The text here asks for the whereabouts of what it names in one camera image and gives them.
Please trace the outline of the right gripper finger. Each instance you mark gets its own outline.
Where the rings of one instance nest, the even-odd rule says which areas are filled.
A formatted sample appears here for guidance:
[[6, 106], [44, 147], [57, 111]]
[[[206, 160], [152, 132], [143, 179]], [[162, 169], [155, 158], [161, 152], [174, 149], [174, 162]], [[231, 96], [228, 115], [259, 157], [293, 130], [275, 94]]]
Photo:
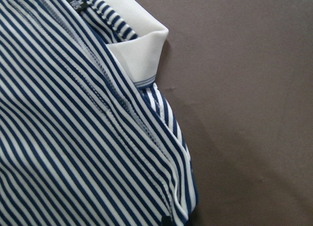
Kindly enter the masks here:
[[161, 226], [172, 226], [172, 220], [170, 216], [162, 216]]

